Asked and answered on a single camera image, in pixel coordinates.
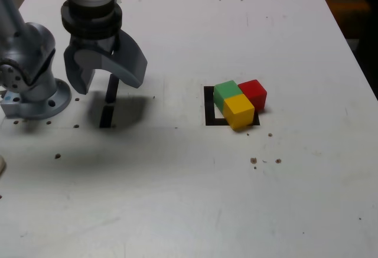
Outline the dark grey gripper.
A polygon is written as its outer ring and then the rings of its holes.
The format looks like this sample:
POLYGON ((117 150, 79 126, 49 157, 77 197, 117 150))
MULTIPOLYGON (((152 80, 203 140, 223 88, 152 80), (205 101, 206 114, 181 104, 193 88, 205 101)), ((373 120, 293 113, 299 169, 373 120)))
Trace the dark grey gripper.
POLYGON ((128 86, 138 88, 147 67, 139 45, 122 30, 100 40, 72 34, 64 62, 67 78, 80 94, 88 93, 95 70, 107 71, 128 86))

